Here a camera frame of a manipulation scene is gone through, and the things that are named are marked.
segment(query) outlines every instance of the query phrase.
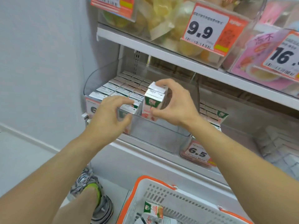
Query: shoe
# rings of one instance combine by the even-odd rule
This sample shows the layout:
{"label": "shoe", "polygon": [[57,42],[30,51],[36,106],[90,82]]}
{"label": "shoe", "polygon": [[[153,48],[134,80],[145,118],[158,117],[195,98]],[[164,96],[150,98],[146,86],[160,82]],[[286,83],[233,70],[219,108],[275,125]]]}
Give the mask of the shoe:
{"label": "shoe", "polygon": [[98,185],[101,193],[101,200],[92,214],[92,220],[90,223],[105,224],[113,214],[114,206],[110,198],[105,194],[102,185],[98,178],[93,174],[90,167],[84,168],[80,176],[77,178],[77,181],[72,186],[67,198],[70,201],[75,199],[78,195],[80,195],[84,188],[91,183],[96,183]]}

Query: wire basket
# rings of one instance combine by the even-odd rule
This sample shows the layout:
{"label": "wire basket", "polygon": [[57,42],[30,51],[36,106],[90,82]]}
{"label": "wire basket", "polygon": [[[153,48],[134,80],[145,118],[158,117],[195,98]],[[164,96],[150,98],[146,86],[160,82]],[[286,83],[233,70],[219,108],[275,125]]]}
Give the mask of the wire basket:
{"label": "wire basket", "polygon": [[133,224],[136,213],[143,213],[145,201],[162,205],[163,215],[176,219],[180,224],[253,224],[241,216],[149,176],[137,179],[117,224]]}

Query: white metal shelf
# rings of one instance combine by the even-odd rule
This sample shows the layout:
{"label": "white metal shelf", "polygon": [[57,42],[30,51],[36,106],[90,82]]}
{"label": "white metal shelf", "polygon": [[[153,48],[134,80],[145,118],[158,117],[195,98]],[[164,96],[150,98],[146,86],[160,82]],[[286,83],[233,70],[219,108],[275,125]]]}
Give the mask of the white metal shelf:
{"label": "white metal shelf", "polygon": [[97,28],[97,40],[101,37],[167,61],[171,64],[194,71],[211,79],[218,80],[241,90],[245,90],[260,97],[264,97],[279,104],[299,110],[299,99],[297,98],[272,90],[249,80],[242,79],[221,69],[217,70],[204,64],[200,64],[197,61],[184,57],[180,54],[100,23]]}

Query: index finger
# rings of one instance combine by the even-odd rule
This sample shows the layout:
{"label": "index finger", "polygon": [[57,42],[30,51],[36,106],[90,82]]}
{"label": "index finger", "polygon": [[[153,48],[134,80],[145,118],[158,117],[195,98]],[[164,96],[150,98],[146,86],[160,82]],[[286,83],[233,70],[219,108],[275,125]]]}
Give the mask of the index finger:
{"label": "index finger", "polygon": [[112,101],[114,108],[120,107],[122,105],[134,104],[134,100],[131,100],[128,97],[124,97],[124,96],[114,96],[114,97],[115,99]]}
{"label": "index finger", "polygon": [[156,85],[157,86],[166,85],[172,90],[172,92],[176,92],[176,91],[180,90],[181,88],[183,88],[179,83],[177,83],[173,79],[161,79],[156,82]]}

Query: forearm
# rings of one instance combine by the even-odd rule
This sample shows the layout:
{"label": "forearm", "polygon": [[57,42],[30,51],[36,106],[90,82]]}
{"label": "forearm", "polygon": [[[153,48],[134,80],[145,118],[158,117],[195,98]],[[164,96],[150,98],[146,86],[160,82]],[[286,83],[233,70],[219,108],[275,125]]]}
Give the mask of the forearm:
{"label": "forearm", "polygon": [[96,151],[81,138],[71,141],[0,198],[0,223],[51,223],[71,186]]}
{"label": "forearm", "polygon": [[189,131],[202,144],[255,224],[299,223],[299,183],[198,117]]}

